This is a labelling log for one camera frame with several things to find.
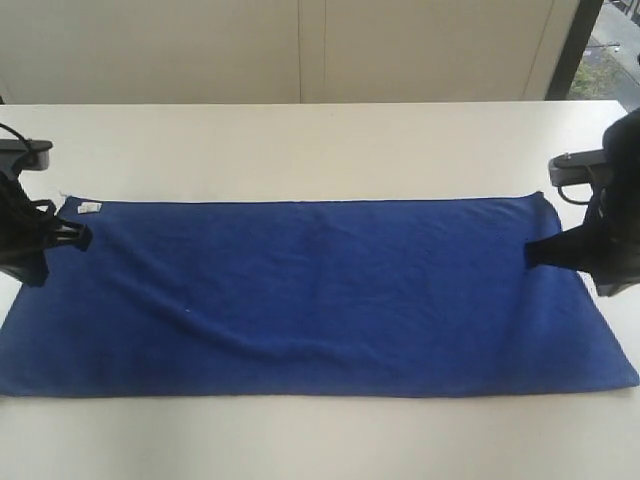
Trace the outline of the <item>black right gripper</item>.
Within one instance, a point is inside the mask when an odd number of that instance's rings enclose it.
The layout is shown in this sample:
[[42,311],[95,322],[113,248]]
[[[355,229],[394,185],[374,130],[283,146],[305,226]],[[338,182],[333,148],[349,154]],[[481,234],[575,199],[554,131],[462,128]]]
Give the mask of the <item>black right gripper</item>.
[[639,191],[616,193],[593,187],[581,225],[585,236],[566,231],[524,247],[528,268],[553,266],[590,275],[599,297],[614,297],[639,285]]

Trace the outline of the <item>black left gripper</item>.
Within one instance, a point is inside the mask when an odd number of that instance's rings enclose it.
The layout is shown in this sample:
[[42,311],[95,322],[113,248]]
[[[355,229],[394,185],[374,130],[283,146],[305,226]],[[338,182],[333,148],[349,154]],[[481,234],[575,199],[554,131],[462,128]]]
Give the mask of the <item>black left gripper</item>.
[[49,275],[44,251],[72,246],[88,250],[93,239],[83,224],[57,217],[51,200],[32,201],[17,178],[1,174],[1,272],[29,287]]

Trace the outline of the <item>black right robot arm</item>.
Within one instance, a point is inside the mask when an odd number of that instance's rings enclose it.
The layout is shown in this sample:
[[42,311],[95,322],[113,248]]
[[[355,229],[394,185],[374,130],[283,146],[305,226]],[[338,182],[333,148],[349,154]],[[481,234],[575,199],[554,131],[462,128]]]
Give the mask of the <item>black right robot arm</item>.
[[581,225],[525,246],[529,268],[553,266],[588,274],[600,297],[639,284],[639,111],[611,124],[599,150],[548,162],[551,185],[567,203],[586,208]]

